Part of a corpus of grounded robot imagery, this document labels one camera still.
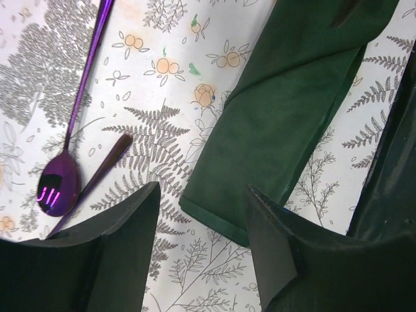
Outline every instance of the fabric hem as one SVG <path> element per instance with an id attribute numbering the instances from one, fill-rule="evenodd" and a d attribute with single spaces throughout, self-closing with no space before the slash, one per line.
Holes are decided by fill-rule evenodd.
<path id="1" fill-rule="evenodd" d="M 248 241 L 248 234 L 246 230 L 209 212 L 184 196 L 182 196 L 179 200 L 179 205 L 181 206 L 182 211 L 207 227 L 213 229 L 238 245 L 249 247 L 250 243 Z"/>

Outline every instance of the green cloth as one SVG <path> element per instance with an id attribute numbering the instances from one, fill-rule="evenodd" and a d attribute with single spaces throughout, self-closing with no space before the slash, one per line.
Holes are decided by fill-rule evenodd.
<path id="1" fill-rule="evenodd" d="M 244 187 L 284 205 L 398 0 L 362 0 L 338 28 L 342 0 L 278 0 L 179 204 L 248 246 Z"/>

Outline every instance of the black object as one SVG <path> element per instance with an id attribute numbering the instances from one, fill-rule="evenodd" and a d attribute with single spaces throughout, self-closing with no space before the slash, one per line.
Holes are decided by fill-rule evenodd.
<path id="1" fill-rule="evenodd" d="M 0 240 L 0 311 L 140 311 L 160 197 L 148 183 L 48 240 Z"/>
<path id="2" fill-rule="evenodd" d="M 416 311 L 415 185 L 412 53 L 347 236 L 246 190 L 263 311 Z"/>

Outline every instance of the patterned paper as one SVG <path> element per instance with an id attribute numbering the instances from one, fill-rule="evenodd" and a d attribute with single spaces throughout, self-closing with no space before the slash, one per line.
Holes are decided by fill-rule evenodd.
<path id="1" fill-rule="evenodd" d="M 62 149 L 98 0 L 0 0 L 0 237 L 44 238 L 36 204 Z M 85 184 L 122 133 L 135 142 L 70 226 L 149 181 L 161 213 L 143 311 L 260 311 L 250 251 L 184 214 L 178 199 L 270 14 L 273 0 L 116 0 L 71 152 Z M 287 207 L 344 233 L 416 38 L 401 0 Z"/>

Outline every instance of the purple spoon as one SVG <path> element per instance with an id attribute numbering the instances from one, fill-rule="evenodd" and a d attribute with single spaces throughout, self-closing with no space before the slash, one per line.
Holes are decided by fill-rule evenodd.
<path id="1" fill-rule="evenodd" d="M 127 151 L 131 143 L 133 142 L 133 138 L 129 135 L 122 135 L 117 143 L 113 146 L 110 153 L 98 167 L 97 171 L 92 176 L 91 180 L 85 185 L 85 188 L 80 193 L 77 203 L 72 208 L 70 212 L 65 214 L 58 222 L 58 224 L 52 229 L 49 235 L 46 237 L 47 239 L 53 236 L 54 234 L 58 233 L 62 227 L 69 221 L 69 219 L 73 216 L 76 212 L 77 208 L 82 204 L 84 199 L 91 193 L 92 190 L 96 187 L 96 185 L 105 177 L 105 175 L 109 172 L 109 170 L 114 166 L 114 164 L 120 159 L 121 156 Z"/>
<path id="2" fill-rule="evenodd" d="M 100 2 L 90 51 L 81 78 L 81 84 L 79 85 L 77 98 L 73 106 L 68 130 L 66 131 L 64 149 L 61 154 L 46 165 L 39 179 L 36 200 L 43 212 L 49 216 L 63 216 L 68 213 L 76 204 L 81 191 L 81 175 L 77 164 L 69 153 L 68 147 L 88 74 L 96 55 L 99 39 L 107 22 L 112 3 L 113 0 L 102 0 Z"/>

